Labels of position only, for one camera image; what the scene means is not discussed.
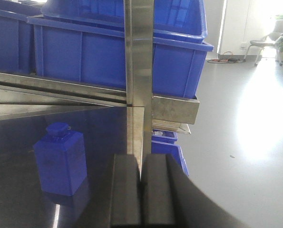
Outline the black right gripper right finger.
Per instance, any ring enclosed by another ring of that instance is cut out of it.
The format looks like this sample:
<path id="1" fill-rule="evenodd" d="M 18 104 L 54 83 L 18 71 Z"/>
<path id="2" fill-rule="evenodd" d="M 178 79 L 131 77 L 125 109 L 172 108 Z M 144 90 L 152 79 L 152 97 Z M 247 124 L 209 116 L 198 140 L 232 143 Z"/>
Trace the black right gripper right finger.
<path id="1" fill-rule="evenodd" d="M 247 227 L 194 185 L 171 155 L 148 155 L 141 182 L 145 228 Z"/>

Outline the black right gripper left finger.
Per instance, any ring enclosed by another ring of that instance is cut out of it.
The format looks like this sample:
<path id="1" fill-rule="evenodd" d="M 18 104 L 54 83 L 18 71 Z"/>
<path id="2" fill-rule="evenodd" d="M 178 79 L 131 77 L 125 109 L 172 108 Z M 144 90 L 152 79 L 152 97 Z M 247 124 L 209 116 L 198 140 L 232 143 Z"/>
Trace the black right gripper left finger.
<path id="1" fill-rule="evenodd" d="M 140 226 L 139 169 L 133 155 L 117 154 L 114 159 L 111 207 L 112 226 Z"/>

